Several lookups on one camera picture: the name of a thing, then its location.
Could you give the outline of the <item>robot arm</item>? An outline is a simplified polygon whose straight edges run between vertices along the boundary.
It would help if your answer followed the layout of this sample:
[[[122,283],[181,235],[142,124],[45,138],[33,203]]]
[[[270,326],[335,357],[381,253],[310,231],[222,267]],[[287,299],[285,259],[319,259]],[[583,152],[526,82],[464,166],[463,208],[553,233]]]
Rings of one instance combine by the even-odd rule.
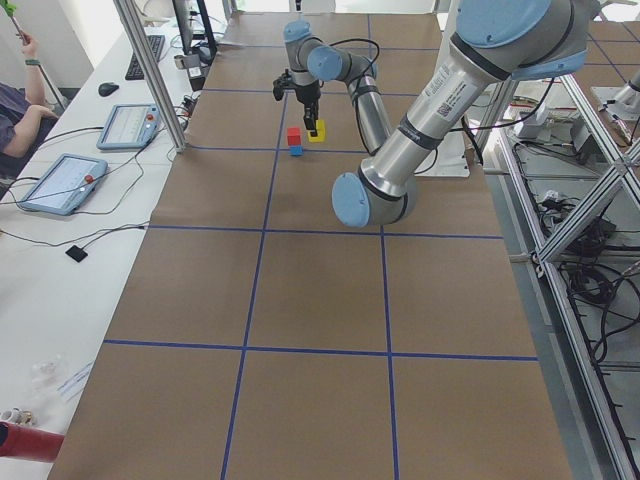
[[[371,150],[332,187],[332,207],[346,226],[386,225],[415,205],[414,173],[467,109],[494,83],[556,78],[579,70],[597,1],[462,1],[449,53],[397,127],[391,126],[371,59],[331,46],[302,19],[283,31],[289,69],[274,83],[295,91],[305,125],[316,129],[320,84],[343,82]]]

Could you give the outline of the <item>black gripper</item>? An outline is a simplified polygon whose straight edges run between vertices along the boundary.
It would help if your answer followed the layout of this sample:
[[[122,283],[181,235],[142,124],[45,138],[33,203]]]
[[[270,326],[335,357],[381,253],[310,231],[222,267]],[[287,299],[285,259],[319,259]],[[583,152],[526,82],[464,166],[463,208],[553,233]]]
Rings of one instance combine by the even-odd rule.
[[[318,137],[318,115],[319,115],[319,99],[321,97],[321,88],[318,83],[310,83],[308,85],[297,85],[295,87],[297,100],[304,106],[303,121],[308,135],[311,138]]]

